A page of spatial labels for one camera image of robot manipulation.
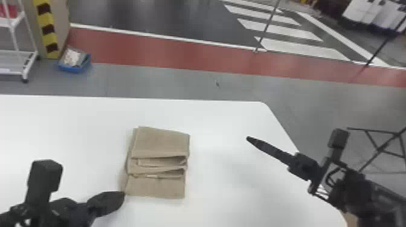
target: black pole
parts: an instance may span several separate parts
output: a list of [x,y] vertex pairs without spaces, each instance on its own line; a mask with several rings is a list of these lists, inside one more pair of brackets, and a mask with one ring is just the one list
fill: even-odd
[[[406,21],[406,15],[405,17],[400,21],[400,23],[398,24],[398,26],[396,26],[395,28],[395,33],[398,32],[398,29],[402,26],[403,22]],[[386,40],[381,44],[381,46],[375,51],[375,53],[373,53],[371,59],[368,60],[367,64],[365,66],[369,66],[369,64],[371,64],[372,60],[379,54],[379,52],[381,52],[381,50],[383,49],[384,46],[386,46],[386,44],[394,37],[388,36],[386,38]]]
[[275,4],[275,6],[274,6],[274,10],[272,11],[271,16],[269,17],[269,19],[268,19],[268,21],[267,21],[267,23],[266,23],[265,29],[264,29],[264,31],[263,31],[263,33],[262,33],[262,36],[261,36],[261,38],[260,38],[259,41],[258,41],[258,45],[257,45],[257,47],[255,47],[255,50],[254,50],[255,53],[258,52],[258,48],[261,46],[261,42],[262,42],[262,40],[263,40],[263,37],[265,36],[266,31],[267,31],[267,29],[268,29],[268,27],[269,27],[269,25],[270,25],[270,23],[271,23],[271,21],[272,21],[272,18],[273,18],[274,15],[275,15],[276,9],[278,8],[280,1],[281,1],[281,0],[277,0],[276,4]]

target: shelf leg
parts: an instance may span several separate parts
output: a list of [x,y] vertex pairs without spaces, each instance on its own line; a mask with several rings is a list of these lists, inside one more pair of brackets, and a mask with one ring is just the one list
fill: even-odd
[[22,61],[20,48],[18,47],[15,30],[11,26],[10,12],[8,10],[8,7],[7,7],[7,0],[2,0],[2,2],[3,2],[4,11],[5,11],[5,16],[7,17],[7,21],[8,21],[8,26],[9,26],[9,30],[10,30],[10,34],[11,34],[11,39],[13,39],[14,49],[17,51],[18,59],[19,59],[20,64],[21,64],[21,74],[23,75],[24,74],[24,62]]

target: beige towel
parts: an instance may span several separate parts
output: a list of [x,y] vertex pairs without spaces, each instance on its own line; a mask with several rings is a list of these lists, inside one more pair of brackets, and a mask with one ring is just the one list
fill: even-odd
[[130,196],[182,199],[185,197],[185,177],[157,178],[129,175],[124,191]]
[[189,157],[189,135],[181,132],[139,127],[131,158]]
[[188,134],[150,127],[134,129],[123,190],[134,196],[183,198],[188,156]]

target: yellow and black striped pole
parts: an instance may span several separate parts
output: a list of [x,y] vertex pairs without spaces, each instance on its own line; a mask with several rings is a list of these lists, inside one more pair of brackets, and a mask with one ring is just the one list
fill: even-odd
[[47,58],[58,59],[60,48],[55,32],[54,16],[51,11],[50,0],[33,0],[37,11],[42,42],[47,51]]

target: blue tray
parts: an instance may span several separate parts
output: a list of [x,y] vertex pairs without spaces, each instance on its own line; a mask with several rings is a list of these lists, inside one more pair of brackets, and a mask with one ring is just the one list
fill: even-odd
[[69,65],[64,65],[58,62],[58,68],[61,71],[66,71],[66,72],[73,72],[73,73],[80,73],[83,72],[83,70],[90,65],[90,59],[92,58],[91,54],[88,54],[85,58],[85,61],[82,63],[80,67],[72,67]]

